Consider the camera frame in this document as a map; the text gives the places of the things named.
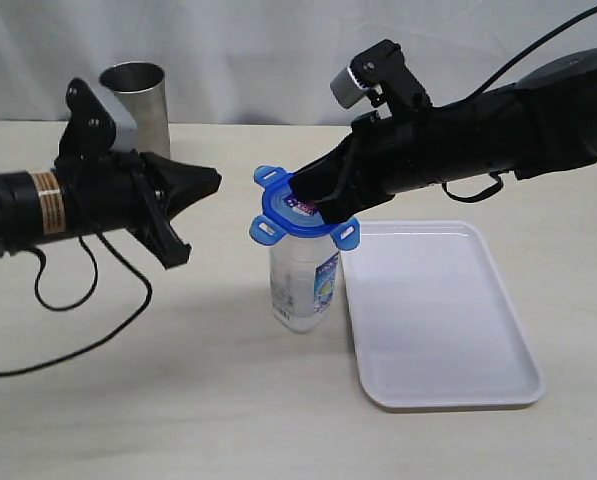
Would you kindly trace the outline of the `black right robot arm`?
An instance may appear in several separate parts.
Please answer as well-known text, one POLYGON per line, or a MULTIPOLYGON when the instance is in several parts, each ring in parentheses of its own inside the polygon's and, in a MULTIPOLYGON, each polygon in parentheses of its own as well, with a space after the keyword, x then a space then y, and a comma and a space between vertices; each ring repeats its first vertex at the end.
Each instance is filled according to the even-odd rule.
POLYGON ((460 197, 477 203, 517 180, 597 163, 597 48, 553 60, 464 102, 423 101, 380 119, 357 118, 329 153, 297 170, 294 196, 336 224, 397 194, 479 175, 493 183, 460 197))

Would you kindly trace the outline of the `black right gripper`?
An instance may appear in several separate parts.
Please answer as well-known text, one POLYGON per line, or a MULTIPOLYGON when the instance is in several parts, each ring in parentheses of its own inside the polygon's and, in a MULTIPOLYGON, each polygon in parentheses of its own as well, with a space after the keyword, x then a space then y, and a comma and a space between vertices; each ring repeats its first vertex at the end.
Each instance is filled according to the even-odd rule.
POLYGON ((354 119, 326 155, 294 172, 290 188, 300 201, 317 203, 324 221, 333 224, 440 182, 415 145, 412 124, 370 112, 354 119))

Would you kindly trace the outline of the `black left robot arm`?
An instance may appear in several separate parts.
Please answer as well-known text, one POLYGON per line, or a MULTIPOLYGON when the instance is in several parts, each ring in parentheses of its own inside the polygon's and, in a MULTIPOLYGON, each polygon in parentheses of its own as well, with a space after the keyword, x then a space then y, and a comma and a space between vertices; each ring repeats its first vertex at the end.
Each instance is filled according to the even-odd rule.
POLYGON ((211 167, 154 153, 58 157, 43 172, 0 174, 0 257, 79 236, 128 231, 166 269, 188 262, 191 246, 172 226, 188 207, 215 194, 211 167))

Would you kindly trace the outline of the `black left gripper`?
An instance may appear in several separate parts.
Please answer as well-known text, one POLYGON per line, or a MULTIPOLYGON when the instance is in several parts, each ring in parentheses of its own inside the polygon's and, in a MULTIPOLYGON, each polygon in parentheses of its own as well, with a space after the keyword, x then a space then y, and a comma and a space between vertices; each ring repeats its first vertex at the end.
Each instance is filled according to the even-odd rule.
POLYGON ((191 246, 171 220, 215 194, 222 176, 211 167, 153 152, 110 153, 97 159, 59 156, 52 172, 64 200, 66 231, 59 239, 126 230, 166 269, 189 261, 191 246))

